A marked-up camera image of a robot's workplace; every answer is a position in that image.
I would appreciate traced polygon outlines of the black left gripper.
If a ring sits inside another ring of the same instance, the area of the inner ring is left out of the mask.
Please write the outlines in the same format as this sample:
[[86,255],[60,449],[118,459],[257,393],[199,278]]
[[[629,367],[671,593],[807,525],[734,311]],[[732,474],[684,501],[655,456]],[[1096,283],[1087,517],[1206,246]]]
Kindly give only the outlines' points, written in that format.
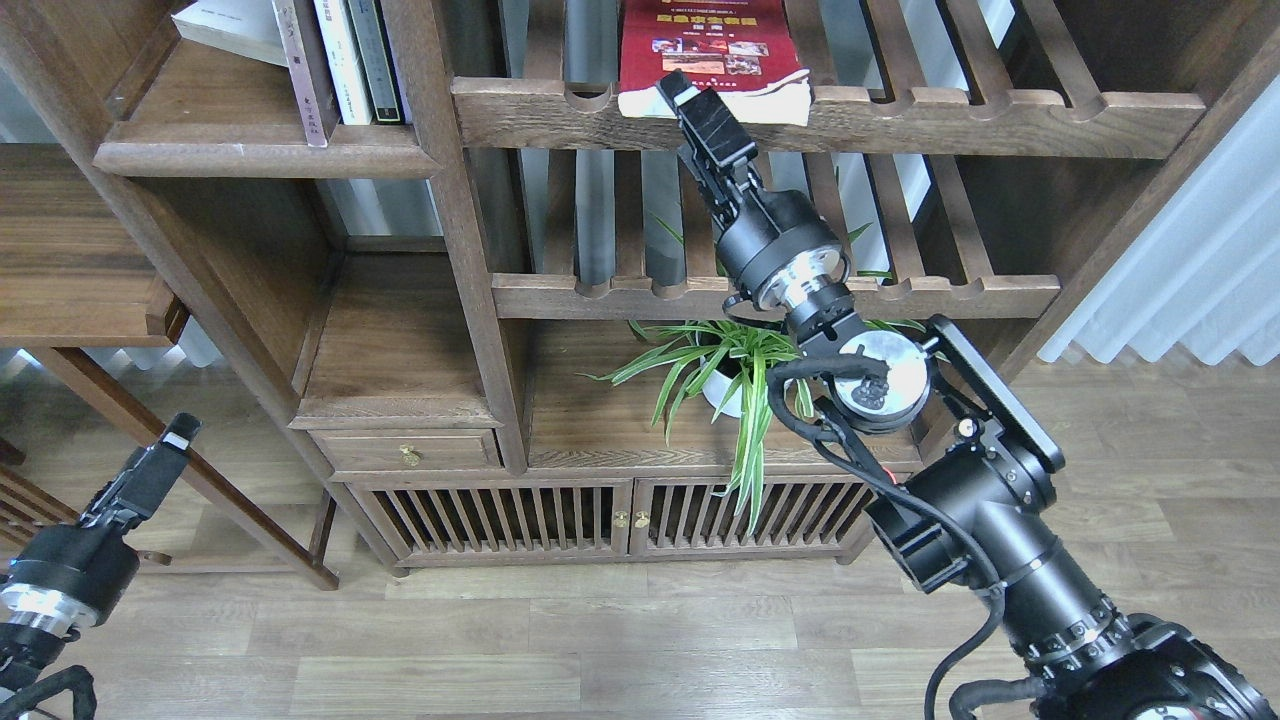
[[140,568],[124,536],[157,511],[201,428],[197,416],[177,414],[152,445],[131,455],[76,523],[40,530],[10,562],[3,585],[5,623],[46,633],[104,624]]

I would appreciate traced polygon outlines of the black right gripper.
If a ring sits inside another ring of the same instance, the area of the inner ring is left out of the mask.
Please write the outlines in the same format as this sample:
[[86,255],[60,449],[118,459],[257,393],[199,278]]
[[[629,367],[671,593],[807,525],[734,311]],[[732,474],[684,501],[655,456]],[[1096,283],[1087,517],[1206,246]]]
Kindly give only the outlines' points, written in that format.
[[681,70],[657,90],[685,137],[677,155],[694,178],[719,237],[716,256],[735,293],[722,307],[760,313],[851,313],[851,261],[801,191],[769,191],[751,160],[756,145],[713,88]]

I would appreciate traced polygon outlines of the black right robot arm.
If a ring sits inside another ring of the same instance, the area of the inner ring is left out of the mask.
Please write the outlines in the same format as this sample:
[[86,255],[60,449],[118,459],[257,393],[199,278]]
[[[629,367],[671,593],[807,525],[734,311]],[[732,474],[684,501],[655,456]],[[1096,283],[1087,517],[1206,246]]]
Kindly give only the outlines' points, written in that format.
[[786,311],[799,357],[767,373],[774,416],[869,484],[876,534],[920,591],[968,585],[989,610],[925,689],[1001,626],[1027,675],[961,684],[955,719],[1028,701],[1037,719],[1272,719],[1268,701],[1188,629],[1124,614],[1041,519],[1060,447],[946,316],[916,337],[870,328],[846,284],[852,263],[797,191],[765,190],[756,145],[713,88],[675,70],[657,83],[678,155],[719,229],[739,300]]

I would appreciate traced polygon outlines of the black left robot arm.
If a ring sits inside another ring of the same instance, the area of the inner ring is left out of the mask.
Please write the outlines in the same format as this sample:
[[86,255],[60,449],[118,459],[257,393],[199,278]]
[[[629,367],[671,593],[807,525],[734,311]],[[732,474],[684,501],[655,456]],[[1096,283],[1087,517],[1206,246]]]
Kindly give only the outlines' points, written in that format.
[[72,524],[45,527],[10,561],[3,580],[3,717],[19,719],[38,702],[70,691],[73,716],[91,719],[93,678],[73,665],[41,679],[83,626],[99,626],[140,568],[124,536],[150,519],[187,466],[202,423],[177,414],[159,438],[137,448],[122,471]]

